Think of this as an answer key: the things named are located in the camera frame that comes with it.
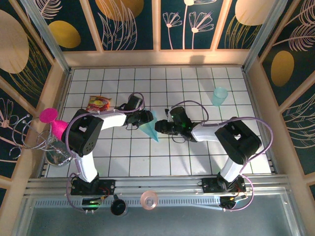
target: blue cone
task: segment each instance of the blue cone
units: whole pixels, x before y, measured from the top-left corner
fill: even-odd
[[[153,121],[150,121],[149,123],[139,126],[139,129],[145,134],[149,135],[150,138],[153,138],[155,141],[158,142],[158,133],[155,130],[155,124],[157,122],[156,112],[152,111],[152,115]]]

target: snack bag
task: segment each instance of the snack bag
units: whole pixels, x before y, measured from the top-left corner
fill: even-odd
[[[102,96],[90,96],[89,104],[86,110],[88,112],[107,111],[111,100],[111,98],[106,98]]]

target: light blue cup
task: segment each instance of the light blue cup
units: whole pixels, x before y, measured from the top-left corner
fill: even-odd
[[[211,102],[214,106],[221,105],[227,97],[227,90],[225,88],[218,87],[215,89]]]

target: black mug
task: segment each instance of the black mug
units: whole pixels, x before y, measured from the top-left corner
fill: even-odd
[[[116,216],[124,216],[127,214],[127,204],[124,202],[124,200],[119,199],[115,194],[114,201],[110,206],[110,211]]]

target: white tiled floor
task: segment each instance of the white tiled floor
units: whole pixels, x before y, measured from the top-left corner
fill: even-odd
[[[216,87],[228,90],[220,107],[211,103]],[[111,107],[127,102],[132,92],[141,92],[147,109],[158,120],[166,119],[164,109],[185,100],[205,105],[209,122],[220,122],[232,116],[254,116],[250,97],[240,68],[126,68],[77,69],[68,92],[63,120],[70,121],[79,108],[86,108],[90,95],[111,98]],[[201,107],[186,103],[191,120],[206,118]],[[255,121],[245,123],[260,135]],[[159,142],[140,130],[115,127],[103,130],[93,150],[94,162],[101,177],[215,175],[224,166],[227,155],[218,142],[175,143],[168,135],[158,134]],[[182,138],[174,137],[176,142]],[[244,173],[270,173],[266,155],[245,168]],[[76,171],[74,161],[63,167],[48,167],[47,177],[66,177]]]

